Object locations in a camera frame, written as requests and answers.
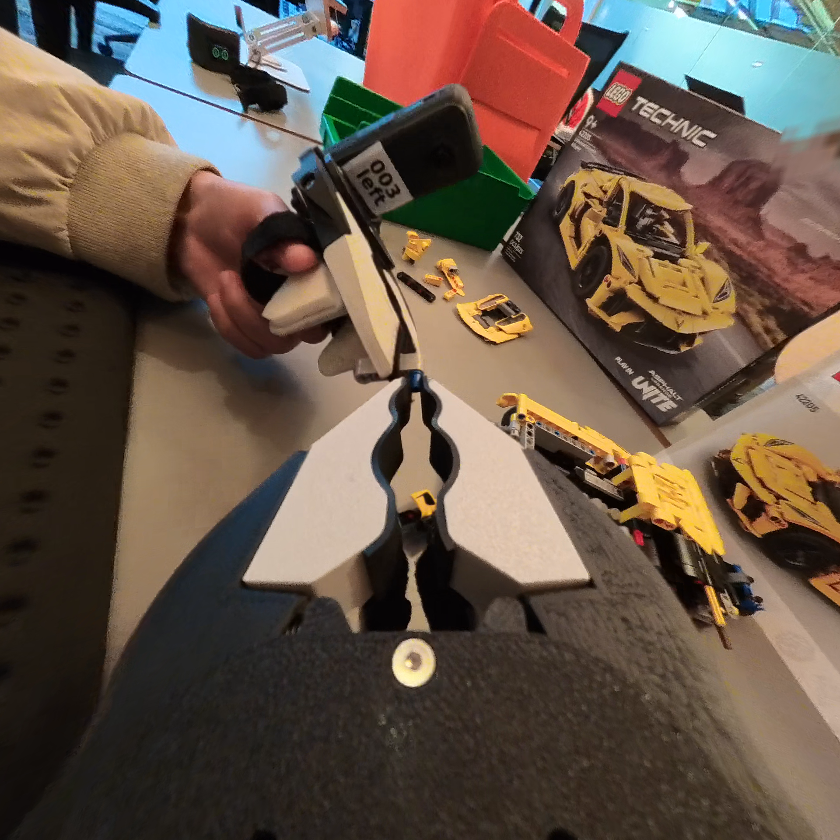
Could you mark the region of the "yellow brick body panel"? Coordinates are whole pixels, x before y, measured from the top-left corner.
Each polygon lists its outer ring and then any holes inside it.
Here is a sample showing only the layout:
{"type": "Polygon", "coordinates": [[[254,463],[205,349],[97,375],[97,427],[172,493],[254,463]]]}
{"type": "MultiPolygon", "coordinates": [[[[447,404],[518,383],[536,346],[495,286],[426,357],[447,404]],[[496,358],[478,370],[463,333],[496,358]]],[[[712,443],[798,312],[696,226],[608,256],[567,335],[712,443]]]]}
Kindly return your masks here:
{"type": "Polygon", "coordinates": [[[455,310],[472,333],[494,345],[517,340],[533,330],[528,315],[501,293],[458,303],[455,310]]]}

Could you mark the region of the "black electronic box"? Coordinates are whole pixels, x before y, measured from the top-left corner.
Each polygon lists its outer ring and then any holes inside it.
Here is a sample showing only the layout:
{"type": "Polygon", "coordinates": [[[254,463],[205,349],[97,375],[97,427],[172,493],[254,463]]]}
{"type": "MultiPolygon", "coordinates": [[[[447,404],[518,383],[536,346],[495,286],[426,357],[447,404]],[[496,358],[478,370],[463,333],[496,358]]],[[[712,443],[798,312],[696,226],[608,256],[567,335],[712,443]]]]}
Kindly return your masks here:
{"type": "Polygon", "coordinates": [[[185,16],[187,48],[197,66],[229,75],[240,67],[240,35],[203,21],[194,14],[185,16]]]}

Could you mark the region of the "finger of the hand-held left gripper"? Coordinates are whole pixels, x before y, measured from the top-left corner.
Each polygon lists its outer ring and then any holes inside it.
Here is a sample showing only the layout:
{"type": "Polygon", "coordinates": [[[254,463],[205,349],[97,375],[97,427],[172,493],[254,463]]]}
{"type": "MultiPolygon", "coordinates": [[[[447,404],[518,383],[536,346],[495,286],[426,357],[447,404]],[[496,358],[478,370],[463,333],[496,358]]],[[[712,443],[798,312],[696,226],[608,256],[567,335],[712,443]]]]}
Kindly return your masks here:
{"type": "Polygon", "coordinates": [[[392,308],[397,320],[392,376],[407,376],[413,371],[423,371],[424,357],[416,324],[395,275],[392,276],[392,308]]]}
{"type": "Polygon", "coordinates": [[[324,248],[324,262],[380,381],[398,374],[402,322],[367,238],[344,199],[338,210],[348,232],[324,248]]]}

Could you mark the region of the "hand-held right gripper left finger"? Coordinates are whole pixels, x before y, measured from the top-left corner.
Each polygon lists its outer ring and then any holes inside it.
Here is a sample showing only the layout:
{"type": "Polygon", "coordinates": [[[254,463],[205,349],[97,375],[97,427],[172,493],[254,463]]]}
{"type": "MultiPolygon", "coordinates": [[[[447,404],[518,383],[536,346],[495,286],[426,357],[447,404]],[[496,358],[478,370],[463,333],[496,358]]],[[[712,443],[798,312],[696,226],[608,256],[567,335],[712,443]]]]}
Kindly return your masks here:
{"type": "Polygon", "coordinates": [[[392,479],[412,400],[408,380],[391,382],[310,447],[244,574],[247,587],[333,599],[360,610],[368,631],[407,628],[392,479]]]}

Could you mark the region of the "dark toy car set box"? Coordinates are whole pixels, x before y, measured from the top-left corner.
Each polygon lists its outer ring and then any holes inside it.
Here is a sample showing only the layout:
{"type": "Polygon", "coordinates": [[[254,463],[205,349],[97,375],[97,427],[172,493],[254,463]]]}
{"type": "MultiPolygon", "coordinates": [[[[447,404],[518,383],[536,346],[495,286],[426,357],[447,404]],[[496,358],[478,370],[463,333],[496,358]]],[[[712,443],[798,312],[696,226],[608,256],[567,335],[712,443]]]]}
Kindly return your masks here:
{"type": "Polygon", "coordinates": [[[669,425],[838,310],[838,159],[621,62],[501,254],[669,425]]]}

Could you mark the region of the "car picture poster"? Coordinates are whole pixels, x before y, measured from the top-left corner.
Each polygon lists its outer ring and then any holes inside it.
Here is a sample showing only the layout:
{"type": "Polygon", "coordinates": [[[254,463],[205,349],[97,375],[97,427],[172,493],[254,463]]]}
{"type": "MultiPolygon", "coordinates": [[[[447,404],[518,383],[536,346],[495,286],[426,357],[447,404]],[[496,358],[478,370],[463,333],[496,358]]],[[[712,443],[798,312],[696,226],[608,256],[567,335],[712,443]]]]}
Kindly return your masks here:
{"type": "Polygon", "coordinates": [[[838,735],[838,353],[658,453],[697,479],[754,618],[838,735]]]}

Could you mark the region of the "person's left hand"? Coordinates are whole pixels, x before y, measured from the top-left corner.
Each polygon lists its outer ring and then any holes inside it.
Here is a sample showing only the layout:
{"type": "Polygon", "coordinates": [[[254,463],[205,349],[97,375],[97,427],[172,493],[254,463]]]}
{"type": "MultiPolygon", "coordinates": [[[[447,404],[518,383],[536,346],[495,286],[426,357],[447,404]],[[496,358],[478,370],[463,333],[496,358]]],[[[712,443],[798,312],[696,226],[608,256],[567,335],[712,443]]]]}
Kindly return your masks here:
{"type": "Polygon", "coordinates": [[[319,344],[329,335],[324,325],[275,335],[239,275],[249,233],[269,215],[286,210],[273,192],[198,171],[182,195],[171,231],[175,275],[205,302],[218,334],[253,360],[288,353],[301,343],[319,344]]]}

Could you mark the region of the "person's left forearm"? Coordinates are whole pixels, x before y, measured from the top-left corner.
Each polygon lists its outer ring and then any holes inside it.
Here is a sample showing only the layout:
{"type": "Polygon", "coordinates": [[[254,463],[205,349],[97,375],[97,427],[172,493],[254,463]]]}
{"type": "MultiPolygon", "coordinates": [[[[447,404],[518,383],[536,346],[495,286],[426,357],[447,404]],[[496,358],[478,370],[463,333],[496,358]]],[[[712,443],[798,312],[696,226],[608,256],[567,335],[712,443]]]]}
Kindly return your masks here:
{"type": "Polygon", "coordinates": [[[144,101],[1,34],[1,239],[106,270],[167,301],[182,195],[218,171],[180,150],[144,101]]]}

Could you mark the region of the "wooden desk lamp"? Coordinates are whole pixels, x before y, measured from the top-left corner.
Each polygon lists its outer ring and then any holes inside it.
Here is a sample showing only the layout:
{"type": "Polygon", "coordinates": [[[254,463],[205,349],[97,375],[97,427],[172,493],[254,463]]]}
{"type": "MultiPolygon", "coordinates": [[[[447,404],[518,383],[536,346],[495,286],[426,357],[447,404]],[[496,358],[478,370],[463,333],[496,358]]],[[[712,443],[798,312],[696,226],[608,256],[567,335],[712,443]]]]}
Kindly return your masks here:
{"type": "Polygon", "coordinates": [[[247,28],[242,7],[234,6],[236,22],[248,50],[247,60],[230,72],[243,112],[252,109],[277,112],[288,102],[287,89],[309,93],[302,69],[275,54],[305,41],[324,37],[331,40],[338,32],[332,11],[346,12],[342,3],[307,1],[299,14],[261,26],[247,28]]]}

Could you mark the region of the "yellow toy brick car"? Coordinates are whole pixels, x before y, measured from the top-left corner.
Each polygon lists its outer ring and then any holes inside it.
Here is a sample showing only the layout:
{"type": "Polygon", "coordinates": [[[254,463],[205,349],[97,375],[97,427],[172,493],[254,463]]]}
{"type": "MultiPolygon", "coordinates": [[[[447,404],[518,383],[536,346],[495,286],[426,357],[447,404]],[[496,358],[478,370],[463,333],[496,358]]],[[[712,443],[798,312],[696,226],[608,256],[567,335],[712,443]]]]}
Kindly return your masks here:
{"type": "Polygon", "coordinates": [[[503,393],[500,428],[545,457],[647,556],[692,620],[714,627],[732,649],[728,625],[763,610],[753,577],[728,562],[696,478],[646,453],[633,454],[523,393],[503,393]]]}

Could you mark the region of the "small yellow brick assembly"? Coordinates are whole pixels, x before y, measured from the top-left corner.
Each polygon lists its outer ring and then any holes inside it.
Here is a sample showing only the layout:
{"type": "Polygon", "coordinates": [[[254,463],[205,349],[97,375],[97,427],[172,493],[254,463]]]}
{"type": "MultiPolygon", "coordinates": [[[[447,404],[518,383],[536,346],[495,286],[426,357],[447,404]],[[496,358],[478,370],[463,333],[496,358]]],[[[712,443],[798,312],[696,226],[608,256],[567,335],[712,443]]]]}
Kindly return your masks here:
{"type": "Polygon", "coordinates": [[[404,527],[420,526],[428,523],[434,516],[437,503],[430,490],[418,490],[411,494],[412,505],[398,514],[398,520],[404,527]]]}

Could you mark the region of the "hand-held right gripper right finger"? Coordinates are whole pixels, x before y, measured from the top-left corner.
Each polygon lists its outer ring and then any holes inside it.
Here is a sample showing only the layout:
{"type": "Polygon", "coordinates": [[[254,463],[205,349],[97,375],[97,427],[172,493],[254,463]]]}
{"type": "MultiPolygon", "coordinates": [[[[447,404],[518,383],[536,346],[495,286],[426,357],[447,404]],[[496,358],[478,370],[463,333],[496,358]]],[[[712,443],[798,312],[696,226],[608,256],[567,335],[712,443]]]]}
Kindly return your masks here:
{"type": "Polygon", "coordinates": [[[473,631],[496,600],[589,586],[525,449],[438,382],[419,381],[418,394],[429,463],[442,482],[418,561],[429,629],[473,631]]]}

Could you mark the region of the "green plastic bin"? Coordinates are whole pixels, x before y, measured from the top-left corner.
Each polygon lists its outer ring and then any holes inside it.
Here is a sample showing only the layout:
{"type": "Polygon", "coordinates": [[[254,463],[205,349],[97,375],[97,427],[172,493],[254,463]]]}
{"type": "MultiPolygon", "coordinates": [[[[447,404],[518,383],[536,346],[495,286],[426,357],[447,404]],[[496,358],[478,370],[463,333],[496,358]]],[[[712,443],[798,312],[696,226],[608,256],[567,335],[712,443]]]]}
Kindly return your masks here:
{"type": "MultiPolygon", "coordinates": [[[[320,120],[329,148],[400,108],[361,84],[337,77],[320,120]]],[[[389,222],[494,250],[534,196],[532,189],[488,146],[478,173],[456,185],[417,198],[387,214],[389,222]]]]}

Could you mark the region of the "red plastic bin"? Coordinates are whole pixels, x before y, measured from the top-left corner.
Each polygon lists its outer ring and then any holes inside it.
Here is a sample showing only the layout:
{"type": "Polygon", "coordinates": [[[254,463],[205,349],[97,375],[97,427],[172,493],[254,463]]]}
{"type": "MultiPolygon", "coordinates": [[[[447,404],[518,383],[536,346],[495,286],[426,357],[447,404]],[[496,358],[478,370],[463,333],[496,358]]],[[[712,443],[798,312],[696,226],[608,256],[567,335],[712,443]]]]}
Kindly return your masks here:
{"type": "Polygon", "coordinates": [[[403,106],[450,83],[473,102],[483,144],[527,181],[590,59],[575,47],[582,1],[560,31],[512,1],[375,1],[364,85],[403,106]]]}

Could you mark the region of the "black perforated edge pad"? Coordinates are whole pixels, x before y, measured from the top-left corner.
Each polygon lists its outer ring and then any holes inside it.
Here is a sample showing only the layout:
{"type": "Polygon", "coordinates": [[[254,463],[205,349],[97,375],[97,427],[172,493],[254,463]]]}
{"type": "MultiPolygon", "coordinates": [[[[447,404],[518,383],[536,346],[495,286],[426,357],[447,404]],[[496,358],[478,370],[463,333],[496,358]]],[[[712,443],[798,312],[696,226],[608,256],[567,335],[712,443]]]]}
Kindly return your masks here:
{"type": "Polygon", "coordinates": [[[138,293],[1,247],[1,827],[74,752],[106,656],[138,293]]]}

